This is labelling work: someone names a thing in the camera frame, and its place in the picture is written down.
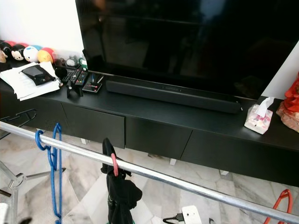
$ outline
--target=black television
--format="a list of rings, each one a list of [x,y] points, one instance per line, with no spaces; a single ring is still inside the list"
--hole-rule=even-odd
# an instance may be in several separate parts
[[[299,39],[299,0],[76,0],[90,71],[258,99]]]

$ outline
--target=cabinet drawer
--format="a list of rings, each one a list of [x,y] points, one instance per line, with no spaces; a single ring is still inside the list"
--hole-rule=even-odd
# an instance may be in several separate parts
[[[142,119],[126,118],[126,147],[180,159],[191,130]]]
[[[299,186],[299,152],[193,131],[181,160]]]
[[[71,135],[102,143],[109,138],[113,146],[125,147],[125,119],[108,113],[62,103]]]
[[[60,123],[63,133],[68,134],[68,125],[61,103],[39,97],[19,101],[15,94],[1,93],[1,117],[14,116],[16,113],[36,109],[36,117],[26,126],[53,131],[57,122]],[[11,124],[19,125],[26,121],[26,116],[13,121]]]

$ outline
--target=power adapter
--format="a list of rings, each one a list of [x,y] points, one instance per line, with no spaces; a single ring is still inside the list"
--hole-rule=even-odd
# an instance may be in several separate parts
[[[185,224],[202,224],[197,208],[194,205],[182,208]]]

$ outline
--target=metal rail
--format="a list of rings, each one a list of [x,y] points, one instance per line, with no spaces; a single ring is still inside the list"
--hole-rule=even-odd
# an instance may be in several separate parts
[[[0,129],[10,132],[10,133],[17,134],[17,135],[25,137],[25,138],[35,140],[34,132],[27,131],[20,127],[16,127],[16,126],[4,123],[4,122],[0,122]],[[97,161],[103,162],[108,165],[113,165],[111,157],[105,156],[103,154],[100,154],[100,153],[97,153],[97,152],[94,152],[91,150],[83,149],[83,148],[62,142],[62,141],[58,141],[58,140],[43,136],[43,135],[40,136],[40,139],[41,139],[41,142],[46,145],[60,148],[64,151],[67,151],[70,153],[75,153],[75,154],[78,154],[81,156],[85,156],[87,158],[97,160]],[[258,214],[261,214],[261,215],[264,215],[267,217],[271,217],[271,218],[274,218],[274,219],[277,219],[277,220],[280,220],[283,222],[287,222],[290,224],[299,224],[299,216],[296,216],[296,215],[288,214],[283,211],[275,210],[273,208],[269,208],[266,206],[262,206],[262,205],[259,205],[259,204],[253,203],[253,202],[249,202],[249,201],[234,197],[234,196],[230,196],[230,195],[221,193],[216,190],[208,189],[208,188],[196,185],[194,183],[186,182],[181,179],[159,173],[159,172],[151,170],[151,169],[137,166],[137,165],[129,163],[129,162],[117,160],[117,164],[120,168],[128,170],[132,173],[139,174],[139,175],[145,176],[145,177],[153,179],[153,180],[167,183],[174,187],[192,192],[192,193],[200,195],[200,196],[204,196],[204,197],[216,200],[216,201],[230,204],[230,205],[238,207],[240,209],[245,209],[248,211],[256,212]]]

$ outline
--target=soundbar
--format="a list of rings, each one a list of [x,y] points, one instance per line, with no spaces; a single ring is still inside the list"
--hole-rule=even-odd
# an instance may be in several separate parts
[[[109,92],[155,99],[213,111],[238,113],[241,110],[241,104],[239,103],[238,98],[233,96],[133,78],[110,76],[106,81],[106,88]]]

